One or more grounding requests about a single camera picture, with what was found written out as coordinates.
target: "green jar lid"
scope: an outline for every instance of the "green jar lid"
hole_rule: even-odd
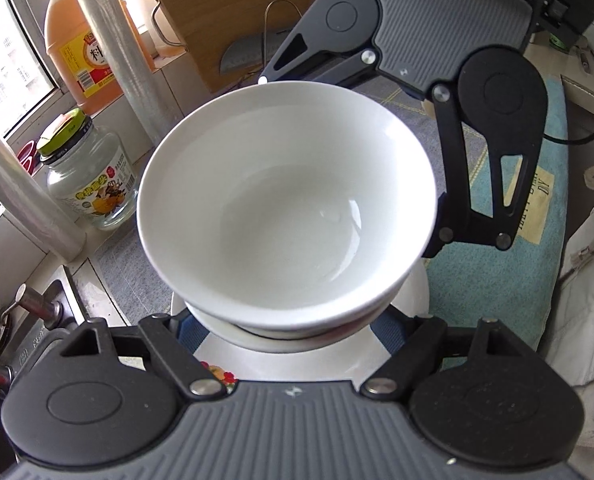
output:
[[[86,124],[88,116],[80,108],[57,117],[37,141],[37,151],[47,158],[66,144]]]

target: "glass jar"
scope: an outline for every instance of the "glass jar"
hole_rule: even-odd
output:
[[[37,142],[48,193],[101,230],[118,227],[136,209],[137,177],[119,136],[101,131],[79,108],[59,116]]]

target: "orange liquid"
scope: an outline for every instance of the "orange liquid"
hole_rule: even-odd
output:
[[[150,69],[154,70],[154,62],[141,41],[134,22],[127,13],[124,1],[122,1],[122,7],[128,17],[128,22],[130,23],[139,46],[144,53],[144,57],[149,61],[148,65],[150,66]],[[105,86],[99,88],[91,96],[86,97],[77,78],[72,74],[68,64],[61,55],[59,49],[74,40],[77,36],[80,36],[89,30],[90,26],[88,25],[86,17],[77,0],[50,0],[45,22],[46,52],[57,67],[59,74],[66,83],[66,86],[68,86],[72,96],[76,99],[77,105],[85,113],[91,115],[103,109],[117,97],[121,96],[123,91],[119,86],[119,83],[117,83],[117,80],[113,79]]]

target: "window frame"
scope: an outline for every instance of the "window frame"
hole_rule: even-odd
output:
[[[54,119],[76,105],[54,63],[45,51],[43,25],[49,1],[8,0],[13,12],[16,14],[22,33],[26,35],[32,54],[42,65],[46,76],[54,85],[52,91],[37,103],[4,137],[4,140],[15,152],[20,150],[29,140],[37,138],[43,131],[40,129],[42,126],[45,128],[52,122],[48,121],[47,124],[43,125],[47,120],[46,118],[52,117]]]

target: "stacked dishes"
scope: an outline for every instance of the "stacked dishes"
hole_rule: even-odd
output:
[[[138,199],[144,250],[197,318],[286,345],[324,346],[375,319],[435,213],[430,162],[408,127],[313,82],[196,110],[157,148]]]

